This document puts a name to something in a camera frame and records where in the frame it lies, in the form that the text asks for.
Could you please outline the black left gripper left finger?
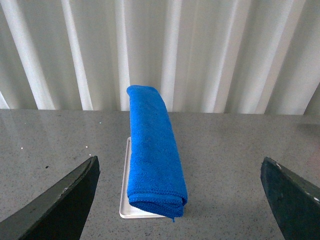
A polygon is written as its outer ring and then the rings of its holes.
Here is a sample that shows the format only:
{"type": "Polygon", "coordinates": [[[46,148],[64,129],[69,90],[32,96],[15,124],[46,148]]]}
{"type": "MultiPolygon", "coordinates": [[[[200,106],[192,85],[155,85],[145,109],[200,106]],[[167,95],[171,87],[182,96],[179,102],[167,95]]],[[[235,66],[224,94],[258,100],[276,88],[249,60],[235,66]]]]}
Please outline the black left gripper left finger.
{"type": "Polygon", "coordinates": [[[78,240],[94,201],[100,164],[90,157],[0,223],[2,240],[78,240]]]}

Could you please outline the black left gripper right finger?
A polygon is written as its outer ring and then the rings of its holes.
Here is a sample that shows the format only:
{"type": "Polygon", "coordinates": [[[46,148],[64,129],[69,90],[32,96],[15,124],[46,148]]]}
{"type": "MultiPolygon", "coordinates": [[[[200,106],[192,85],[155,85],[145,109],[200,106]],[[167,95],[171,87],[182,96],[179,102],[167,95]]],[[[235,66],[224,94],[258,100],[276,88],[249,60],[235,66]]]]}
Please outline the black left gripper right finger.
{"type": "Polygon", "coordinates": [[[286,240],[320,238],[320,188],[265,157],[260,180],[278,227],[286,240]]]}

